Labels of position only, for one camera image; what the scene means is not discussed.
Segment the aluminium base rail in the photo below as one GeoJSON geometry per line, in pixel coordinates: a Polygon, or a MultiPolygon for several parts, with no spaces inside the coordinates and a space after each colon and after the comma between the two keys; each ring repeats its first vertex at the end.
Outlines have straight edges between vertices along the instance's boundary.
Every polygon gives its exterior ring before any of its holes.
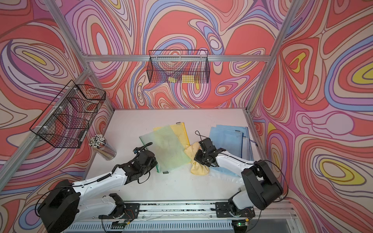
{"type": "Polygon", "coordinates": [[[216,202],[139,202],[137,219],[99,219],[98,216],[72,224],[66,233],[303,233],[289,202],[274,203],[264,211],[254,208],[255,217],[218,218],[216,202]]]}

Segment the yellow document bag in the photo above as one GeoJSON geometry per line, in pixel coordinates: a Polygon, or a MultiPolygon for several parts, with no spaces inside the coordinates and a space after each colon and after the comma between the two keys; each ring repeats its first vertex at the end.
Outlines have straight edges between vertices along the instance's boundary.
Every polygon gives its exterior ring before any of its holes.
{"type": "Polygon", "coordinates": [[[171,149],[185,150],[190,146],[185,124],[183,122],[153,128],[154,132],[159,130],[161,130],[161,132],[156,133],[156,136],[161,136],[162,142],[160,142],[160,144],[164,149],[170,147],[171,149]]]}

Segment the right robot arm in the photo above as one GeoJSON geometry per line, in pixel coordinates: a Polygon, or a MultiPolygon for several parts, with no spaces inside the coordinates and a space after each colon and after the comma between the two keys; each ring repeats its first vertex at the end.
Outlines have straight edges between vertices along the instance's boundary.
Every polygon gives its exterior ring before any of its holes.
{"type": "Polygon", "coordinates": [[[283,195],[284,189],[266,161],[248,161],[216,148],[209,138],[199,142],[194,160],[201,165],[224,168],[243,179],[244,189],[227,202],[215,203],[218,218],[255,217],[254,208],[265,210],[283,195]]]}

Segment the yellow sponge in basket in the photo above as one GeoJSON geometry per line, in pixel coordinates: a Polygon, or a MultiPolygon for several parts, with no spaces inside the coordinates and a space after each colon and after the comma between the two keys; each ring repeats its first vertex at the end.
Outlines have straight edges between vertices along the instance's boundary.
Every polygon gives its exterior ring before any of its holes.
{"type": "Polygon", "coordinates": [[[196,83],[193,75],[181,75],[178,77],[169,77],[167,79],[169,83],[196,83]]]}

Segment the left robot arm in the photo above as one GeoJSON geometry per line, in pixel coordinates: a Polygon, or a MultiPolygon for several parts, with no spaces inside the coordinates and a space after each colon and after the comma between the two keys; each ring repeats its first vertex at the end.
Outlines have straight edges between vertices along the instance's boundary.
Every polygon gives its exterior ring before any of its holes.
{"type": "Polygon", "coordinates": [[[96,216],[129,221],[136,215],[126,206],[117,193],[105,195],[111,189],[139,181],[156,167],[153,152],[147,149],[152,143],[133,150],[135,157],[127,163],[117,164],[113,169],[94,178],[71,183],[59,182],[54,189],[46,192],[36,203],[34,212],[42,220],[47,232],[61,233],[73,223],[96,216]]]}

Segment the clear pencil holder cup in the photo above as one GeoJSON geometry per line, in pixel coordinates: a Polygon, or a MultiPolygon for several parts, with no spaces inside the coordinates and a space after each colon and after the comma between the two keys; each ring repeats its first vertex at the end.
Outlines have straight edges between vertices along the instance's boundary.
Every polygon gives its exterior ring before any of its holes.
{"type": "Polygon", "coordinates": [[[117,155],[116,150],[108,143],[103,135],[95,135],[89,140],[89,145],[105,160],[110,161],[117,155]]]}

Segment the green zip document bag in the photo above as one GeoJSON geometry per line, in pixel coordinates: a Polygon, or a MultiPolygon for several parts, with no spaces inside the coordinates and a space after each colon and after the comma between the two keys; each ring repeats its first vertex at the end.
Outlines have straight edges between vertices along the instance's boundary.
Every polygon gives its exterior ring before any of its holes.
{"type": "Polygon", "coordinates": [[[191,161],[184,153],[185,148],[171,126],[161,127],[139,138],[144,145],[152,143],[147,149],[155,155],[158,173],[170,172],[191,161]]]}

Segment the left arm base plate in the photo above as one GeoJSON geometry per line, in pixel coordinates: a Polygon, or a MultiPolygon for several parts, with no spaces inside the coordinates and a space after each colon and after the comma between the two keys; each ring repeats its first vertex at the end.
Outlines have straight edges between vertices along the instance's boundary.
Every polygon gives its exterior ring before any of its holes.
{"type": "Polygon", "coordinates": [[[119,204],[108,215],[100,215],[99,219],[137,219],[139,215],[139,203],[125,203],[119,204]]]}

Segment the yellow wiping cloth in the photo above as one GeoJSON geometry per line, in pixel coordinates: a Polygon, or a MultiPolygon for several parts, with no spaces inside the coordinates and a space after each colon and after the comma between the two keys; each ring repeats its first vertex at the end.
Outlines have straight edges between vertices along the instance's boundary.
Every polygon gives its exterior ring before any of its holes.
{"type": "Polygon", "coordinates": [[[205,176],[209,174],[209,168],[205,165],[201,165],[194,160],[198,150],[200,149],[200,144],[198,142],[195,142],[191,146],[187,147],[184,150],[184,153],[191,159],[192,167],[190,169],[190,172],[194,175],[205,176]]]}

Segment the light blue mesh document bag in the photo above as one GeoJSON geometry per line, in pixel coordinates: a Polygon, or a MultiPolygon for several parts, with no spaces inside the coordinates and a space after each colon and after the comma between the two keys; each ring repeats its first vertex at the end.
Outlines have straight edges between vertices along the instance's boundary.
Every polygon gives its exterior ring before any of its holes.
{"type": "Polygon", "coordinates": [[[217,148],[223,148],[231,154],[246,160],[254,160],[253,145],[248,127],[216,125],[211,128],[210,136],[217,148]]]}

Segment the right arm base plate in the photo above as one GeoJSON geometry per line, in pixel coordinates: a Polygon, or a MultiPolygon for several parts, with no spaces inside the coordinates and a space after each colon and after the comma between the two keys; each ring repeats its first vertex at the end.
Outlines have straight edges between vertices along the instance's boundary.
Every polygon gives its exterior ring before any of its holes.
{"type": "Polygon", "coordinates": [[[233,203],[229,202],[216,202],[215,207],[211,208],[211,211],[215,211],[218,218],[247,218],[252,219],[255,217],[255,212],[253,207],[247,207],[244,209],[238,209],[233,203]]]}

